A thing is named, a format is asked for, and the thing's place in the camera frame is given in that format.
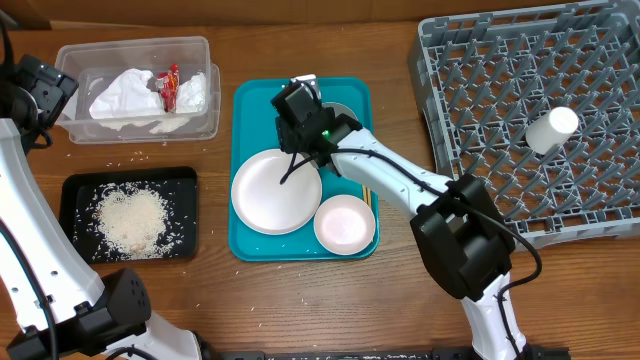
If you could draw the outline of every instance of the metal mesh rack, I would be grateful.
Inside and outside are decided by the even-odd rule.
[[[482,178],[538,248],[640,232],[639,25],[633,0],[422,21],[409,67],[438,173]],[[556,106],[579,131],[538,155],[524,133]]]

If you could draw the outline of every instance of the wooden table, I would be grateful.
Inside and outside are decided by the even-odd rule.
[[[380,247],[366,260],[251,264],[235,258],[227,246],[231,109],[235,90],[247,80],[306,73],[356,76],[371,90],[378,139],[434,169],[407,66],[416,30],[415,23],[388,23],[13,33],[17,59],[30,53],[50,64],[68,44],[202,35],[222,74],[220,131],[213,140],[165,147],[79,146],[55,128],[53,148],[34,151],[29,163],[56,212],[61,185],[72,174],[116,170],[108,163],[122,163],[117,170],[195,168],[201,184],[197,256],[130,266],[144,279],[155,311],[179,327],[197,330],[219,350],[468,346],[471,331],[459,302],[429,277],[407,220],[385,202],[380,204]],[[149,159],[131,162],[138,151]],[[589,240],[541,251],[542,276],[512,294],[527,339],[569,346],[574,359],[639,358],[639,240]],[[514,255],[513,264],[514,278],[533,269],[528,254]],[[95,269],[105,275],[121,266]],[[2,291],[2,347],[18,331],[8,299]]]

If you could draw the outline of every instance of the tray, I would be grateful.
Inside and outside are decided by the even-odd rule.
[[[233,181],[240,166],[251,156],[279,147],[275,125],[278,114],[270,101],[288,82],[289,79],[253,80],[236,91],[230,181]],[[362,81],[349,77],[320,78],[318,84],[324,103],[337,102],[348,106],[364,127],[373,130],[369,90]],[[354,195],[361,199],[369,198],[371,194],[361,185],[338,178],[327,169],[320,169],[319,172],[322,179],[322,201],[340,194]],[[377,226],[373,242],[358,254],[340,256],[328,252],[320,245],[313,232],[313,219],[290,234],[264,235],[242,223],[229,200],[229,247],[238,258],[245,261],[362,259],[373,253],[380,240],[378,200],[375,194],[370,195],[370,205]]]
[[[438,173],[483,179],[537,248],[640,232],[639,25],[632,0],[423,20],[409,67]],[[557,106],[579,130],[537,155],[523,135]]]
[[[158,245],[167,244],[168,236],[175,234],[171,251],[145,259],[186,258],[195,255],[198,248],[198,178],[190,167],[145,169],[122,172],[73,175],[62,186],[60,202],[60,225],[87,264],[129,261],[117,252],[106,254],[108,246],[102,243],[103,236],[92,231],[95,220],[90,210],[101,200],[101,185],[137,182],[139,189],[150,186],[169,201],[171,212],[165,221],[167,231],[157,240]]]

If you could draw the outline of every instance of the white cloth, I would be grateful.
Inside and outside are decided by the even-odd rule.
[[[94,119],[111,119],[148,115],[164,115],[160,94],[147,88],[153,73],[148,70],[129,69],[118,76],[109,87],[98,95],[89,114]],[[202,110],[206,102],[206,77],[203,73],[194,75],[191,80],[178,87],[176,113],[185,114]],[[175,117],[160,120],[152,128],[152,134],[172,132],[185,125],[189,117]],[[120,130],[126,125],[146,126],[158,120],[108,121],[100,125],[113,130]]]

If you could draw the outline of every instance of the black tray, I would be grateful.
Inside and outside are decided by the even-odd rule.
[[[166,235],[172,232],[183,236],[180,239],[182,243],[175,243],[172,251],[164,254],[163,258],[176,259],[195,255],[198,248],[198,176],[195,170],[190,167],[173,167],[79,174],[70,176],[62,186],[59,222],[73,247],[88,264],[127,261],[117,252],[105,255],[104,250],[108,246],[102,242],[102,234],[89,230],[89,225],[94,222],[93,213],[85,209],[102,200],[100,196],[95,197],[94,190],[109,183],[138,181],[142,182],[140,188],[144,188],[145,182],[153,183],[152,189],[169,201],[173,211],[166,221],[165,236],[158,239],[157,243],[166,243]]]

